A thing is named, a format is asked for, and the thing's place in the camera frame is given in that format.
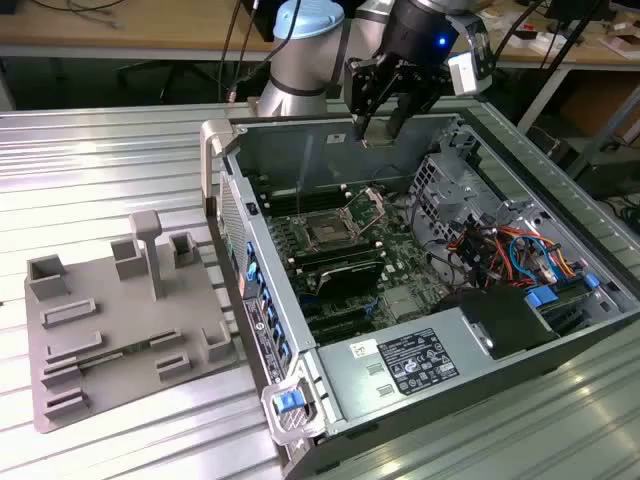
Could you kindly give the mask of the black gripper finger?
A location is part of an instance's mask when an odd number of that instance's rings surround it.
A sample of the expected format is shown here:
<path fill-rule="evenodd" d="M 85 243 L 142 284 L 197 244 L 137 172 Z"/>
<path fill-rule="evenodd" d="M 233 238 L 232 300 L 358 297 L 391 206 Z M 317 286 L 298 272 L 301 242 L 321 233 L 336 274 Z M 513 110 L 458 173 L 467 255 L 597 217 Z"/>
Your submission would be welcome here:
<path fill-rule="evenodd" d="M 409 89 L 398 97 L 388 120 L 388 134 L 396 138 L 404 123 L 418 113 L 428 113 L 441 96 L 441 68 L 413 74 Z"/>
<path fill-rule="evenodd" d="M 371 119 L 380 106 L 386 60 L 387 55 L 376 55 L 348 61 L 348 107 L 357 140 L 365 140 Z"/>

